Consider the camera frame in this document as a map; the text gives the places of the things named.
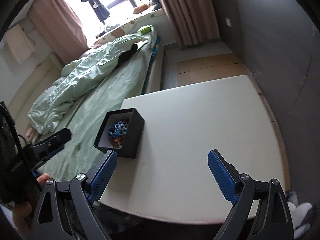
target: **metal screw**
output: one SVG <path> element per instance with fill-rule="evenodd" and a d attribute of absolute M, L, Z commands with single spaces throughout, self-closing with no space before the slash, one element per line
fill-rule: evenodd
<path fill-rule="evenodd" d="M 271 182 L 272 182 L 273 184 L 275 184 L 275 185 L 278 185 L 278 184 L 279 184 L 279 180 L 277 180 L 277 179 L 272 179 Z"/>
<path fill-rule="evenodd" d="M 240 178 L 243 179 L 243 180 L 248 180 L 248 179 L 250 179 L 249 175 L 248 175 L 248 174 L 245 174 L 245 173 L 242 173 L 242 174 L 240 175 Z"/>
<path fill-rule="evenodd" d="M 77 180 L 82 180 L 82 179 L 84 179 L 84 177 L 85 177 L 85 175 L 83 173 L 80 173 L 77 175 L 76 178 L 77 178 Z"/>
<path fill-rule="evenodd" d="M 47 179 L 47 181 L 45 182 L 46 184 L 50 185 L 54 182 L 54 179 L 50 178 L 50 179 Z"/>

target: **gray tile floor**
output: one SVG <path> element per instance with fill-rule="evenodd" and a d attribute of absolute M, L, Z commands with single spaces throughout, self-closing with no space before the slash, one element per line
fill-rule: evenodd
<path fill-rule="evenodd" d="M 165 46 L 165 56 L 162 67 L 161 90 L 170 89 L 178 86 L 177 63 L 194 58 L 214 56 L 218 54 L 232 52 L 220 39 L 208 41 L 200 45 L 187 48 L 174 48 Z"/>

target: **curtain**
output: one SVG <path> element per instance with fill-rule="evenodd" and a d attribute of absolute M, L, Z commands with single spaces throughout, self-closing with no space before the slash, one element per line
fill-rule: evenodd
<path fill-rule="evenodd" d="M 219 38 L 219 28 L 211 0 L 160 0 L 176 31 L 180 46 Z"/>
<path fill-rule="evenodd" d="M 34 0 L 27 16 L 65 64 L 89 49 L 81 21 L 65 0 Z"/>

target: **black box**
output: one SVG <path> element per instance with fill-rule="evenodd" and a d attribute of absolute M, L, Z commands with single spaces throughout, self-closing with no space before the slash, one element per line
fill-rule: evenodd
<path fill-rule="evenodd" d="M 121 147 L 114 148 L 108 138 L 108 128 L 123 120 L 129 120 L 128 130 L 124 136 Z M 113 150 L 119 157 L 134 159 L 136 157 L 143 125 L 144 119 L 135 108 L 107 112 L 93 146 L 104 153 L 108 150 Z"/>

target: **gray wall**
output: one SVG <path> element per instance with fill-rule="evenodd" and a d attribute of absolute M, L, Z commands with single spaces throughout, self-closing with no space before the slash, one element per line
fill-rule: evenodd
<path fill-rule="evenodd" d="M 320 203 L 318 30 L 295 0 L 212 3 L 222 40 L 243 58 L 276 117 L 299 202 Z"/>

